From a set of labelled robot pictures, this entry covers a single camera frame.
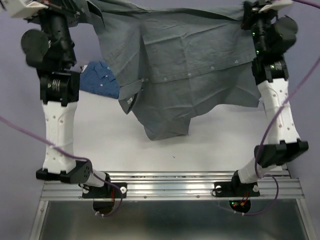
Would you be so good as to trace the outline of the grey long sleeve shirt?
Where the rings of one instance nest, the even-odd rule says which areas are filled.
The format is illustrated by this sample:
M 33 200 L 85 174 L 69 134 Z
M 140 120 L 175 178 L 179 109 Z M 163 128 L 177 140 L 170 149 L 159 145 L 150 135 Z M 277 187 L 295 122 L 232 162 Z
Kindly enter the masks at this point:
M 118 102 L 152 141 L 187 135 L 218 105 L 255 108 L 255 50 L 241 5 L 152 9 L 124 0 L 78 0 L 119 84 Z

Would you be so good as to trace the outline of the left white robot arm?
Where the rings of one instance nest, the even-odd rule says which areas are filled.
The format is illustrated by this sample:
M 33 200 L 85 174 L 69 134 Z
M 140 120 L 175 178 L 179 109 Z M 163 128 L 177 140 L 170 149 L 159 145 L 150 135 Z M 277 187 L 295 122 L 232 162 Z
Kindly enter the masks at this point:
M 78 184 L 106 197 L 111 193 L 108 174 L 94 170 L 90 160 L 74 156 L 74 118 L 79 101 L 80 73 L 69 28 L 80 21 L 80 10 L 69 0 L 36 0 L 45 8 L 27 21 L 40 25 L 21 38 L 28 66 L 35 68 L 45 115 L 46 144 L 43 166 L 36 178 Z

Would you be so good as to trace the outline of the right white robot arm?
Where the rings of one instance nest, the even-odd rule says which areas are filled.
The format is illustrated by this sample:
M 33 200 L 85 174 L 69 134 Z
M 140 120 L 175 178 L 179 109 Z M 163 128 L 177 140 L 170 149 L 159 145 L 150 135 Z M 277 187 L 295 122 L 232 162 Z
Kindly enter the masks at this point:
M 297 41 L 298 25 L 290 17 L 279 17 L 279 10 L 291 0 L 257 0 L 243 3 L 241 28 L 250 31 L 256 57 L 251 69 L 261 94 L 269 125 L 254 157 L 237 170 L 230 182 L 231 192 L 242 195 L 248 184 L 257 182 L 264 174 L 293 161 L 309 148 L 296 130 L 289 95 L 289 70 L 284 57 Z

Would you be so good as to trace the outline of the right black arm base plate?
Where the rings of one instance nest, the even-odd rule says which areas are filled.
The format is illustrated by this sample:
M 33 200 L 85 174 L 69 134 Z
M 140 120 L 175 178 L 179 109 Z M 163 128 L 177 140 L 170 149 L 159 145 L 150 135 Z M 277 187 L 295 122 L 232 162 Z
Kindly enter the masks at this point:
M 215 182 L 211 194 L 217 198 L 259 197 L 260 189 L 257 182 L 241 183 L 236 171 L 231 180 Z

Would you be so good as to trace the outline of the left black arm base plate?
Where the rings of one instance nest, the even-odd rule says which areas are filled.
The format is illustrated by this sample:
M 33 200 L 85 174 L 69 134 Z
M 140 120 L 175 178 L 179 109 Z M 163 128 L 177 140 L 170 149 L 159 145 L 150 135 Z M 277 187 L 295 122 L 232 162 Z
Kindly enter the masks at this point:
M 81 197 L 83 199 L 120 199 L 121 193 L 109 185 L 103 187 L 84 186 Z

